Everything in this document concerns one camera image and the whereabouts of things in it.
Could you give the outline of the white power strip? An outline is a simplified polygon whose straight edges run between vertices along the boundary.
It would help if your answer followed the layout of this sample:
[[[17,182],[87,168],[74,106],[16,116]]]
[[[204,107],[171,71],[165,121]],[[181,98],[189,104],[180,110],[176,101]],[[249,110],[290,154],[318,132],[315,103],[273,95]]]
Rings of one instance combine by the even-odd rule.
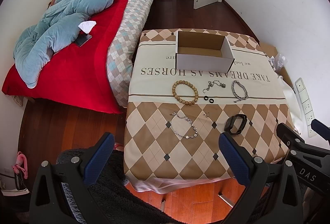
[[[312,138],[317,135],[316,132],[314,132],[312,130],[312,126],[311,126],[312,120],[315,118],[313,108],[312,108],[312,103],[310,101],[307,89],[305,87],[305,84],[304,84],[302,78],[299,78],[295,82],[295,86],[298,91],[300,103],[302,105],[303,115],[304,115],[304,118],[306,121],[306,126],[307,126],[308,137]]]

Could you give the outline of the argyle patterned mattress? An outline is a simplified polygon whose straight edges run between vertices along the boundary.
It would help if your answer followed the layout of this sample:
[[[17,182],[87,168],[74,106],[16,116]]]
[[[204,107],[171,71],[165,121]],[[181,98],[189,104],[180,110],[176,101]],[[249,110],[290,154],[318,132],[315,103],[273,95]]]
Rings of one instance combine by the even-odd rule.
[[[107,78],[121,107],[126,107],[133,73],[133,54],[153,0],[128,0],[119,29],[107,52]]]

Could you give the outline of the white tissue paper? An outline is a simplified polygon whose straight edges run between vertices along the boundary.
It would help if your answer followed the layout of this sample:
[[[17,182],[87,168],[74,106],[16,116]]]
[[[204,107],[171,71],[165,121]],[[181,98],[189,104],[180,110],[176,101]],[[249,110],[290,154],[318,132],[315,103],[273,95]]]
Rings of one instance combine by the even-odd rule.
[[[80,24],[78,25],[78,27],[79,27],[79,29],[80,29],[81,31],[83,31],[84,33],[89,34],[90,31],[92,30],[92,28],[93,28],[96,24],[97,24],[96,21],[94,21],[94,20],[88,20],[88,21],[84,21],[84,22],[80,23]]]

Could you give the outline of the pink slippers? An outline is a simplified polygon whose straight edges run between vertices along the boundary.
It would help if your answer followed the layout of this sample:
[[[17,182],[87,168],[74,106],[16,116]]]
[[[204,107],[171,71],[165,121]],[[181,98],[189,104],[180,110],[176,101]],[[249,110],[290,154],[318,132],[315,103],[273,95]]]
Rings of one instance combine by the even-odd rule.
[[[27,158],[22,152],[17,153],[17,158],[15,165],[12,166],[13,172],[16,175],[23,175],[24,179],[28,178],[28,165],[27,165]]]

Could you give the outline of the printed diamond pattern tablecloth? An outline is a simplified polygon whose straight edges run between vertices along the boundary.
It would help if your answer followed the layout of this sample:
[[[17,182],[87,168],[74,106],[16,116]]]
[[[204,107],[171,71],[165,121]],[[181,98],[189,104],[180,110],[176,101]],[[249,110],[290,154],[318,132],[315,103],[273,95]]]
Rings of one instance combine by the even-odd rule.
[[[233,138],[265,162],[282,159],[287,146],[276,127],[293,127],[277,74],[253,37],[227,37],[234,53],[228,73],[175,68],[177,29],[143,31],[129,85],[124,173],[138,192],[159,194],[232,177],[219,149],[227,119],[245,114]]]

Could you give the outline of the dark smartphone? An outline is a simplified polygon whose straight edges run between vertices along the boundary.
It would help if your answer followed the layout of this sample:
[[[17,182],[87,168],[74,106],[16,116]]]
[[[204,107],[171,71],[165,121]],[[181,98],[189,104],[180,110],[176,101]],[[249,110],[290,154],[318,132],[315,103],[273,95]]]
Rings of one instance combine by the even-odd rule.
[[[79,34],[74,43],[81,47],[83,46],[87,41],[89,41],[92,38],[90,34]]]

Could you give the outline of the teal blue duvet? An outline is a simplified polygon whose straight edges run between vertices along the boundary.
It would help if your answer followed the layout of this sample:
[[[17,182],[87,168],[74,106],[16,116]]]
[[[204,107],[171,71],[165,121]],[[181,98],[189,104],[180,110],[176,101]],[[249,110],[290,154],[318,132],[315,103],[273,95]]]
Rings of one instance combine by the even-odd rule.
[[[13,51],[16,70],[29,89],[36,87],[42,68],[74,42],[79,25],[110,7],[114,0],[56,0],[37,24],[26,28]]]

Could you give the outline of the clear plastic bag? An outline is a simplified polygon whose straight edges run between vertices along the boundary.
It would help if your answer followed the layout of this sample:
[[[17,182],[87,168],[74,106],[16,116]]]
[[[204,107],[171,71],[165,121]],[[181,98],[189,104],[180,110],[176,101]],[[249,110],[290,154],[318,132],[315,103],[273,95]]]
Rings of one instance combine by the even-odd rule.
[[[286,65],[287,59],[283,54],[278,53],[276,56],[271,56],[269,58],[269,62],[273,70],[276,73],[279,73],[281,69]]]

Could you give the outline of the red blanket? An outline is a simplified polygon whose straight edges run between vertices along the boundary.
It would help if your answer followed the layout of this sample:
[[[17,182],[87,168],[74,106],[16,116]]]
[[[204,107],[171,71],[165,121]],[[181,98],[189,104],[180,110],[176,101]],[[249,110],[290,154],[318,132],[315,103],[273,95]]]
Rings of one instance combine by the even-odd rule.
[[[42,68],[38,83],[29,89],[15,67],[2,86],[5,95],[43,98],[103,113],[119,114],[107,78],[107,52],[123,18],[128,0],[115,0],[109,8],[92,16],[96,25],[92,38],[82,47],[74,43],[56,53]]]

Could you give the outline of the open cardboard box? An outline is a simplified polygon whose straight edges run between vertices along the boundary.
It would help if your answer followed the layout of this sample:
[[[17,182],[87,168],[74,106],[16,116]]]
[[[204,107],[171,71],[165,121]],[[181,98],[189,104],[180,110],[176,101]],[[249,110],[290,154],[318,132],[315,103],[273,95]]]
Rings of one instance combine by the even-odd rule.
[[[228,73],[234,60],[231,45],[223,35],[177,32],[175,65],[179,70]]]

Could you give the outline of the black smart band watch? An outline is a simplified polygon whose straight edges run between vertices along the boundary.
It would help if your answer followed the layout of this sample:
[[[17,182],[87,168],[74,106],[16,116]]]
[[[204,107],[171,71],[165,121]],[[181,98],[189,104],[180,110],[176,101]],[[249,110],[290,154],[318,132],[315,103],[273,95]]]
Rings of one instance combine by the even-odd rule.
[[[247,116],[245,114],[236,114],[227,119],[224,131],[230,135],[239,135],[244,130],[247,123]]]

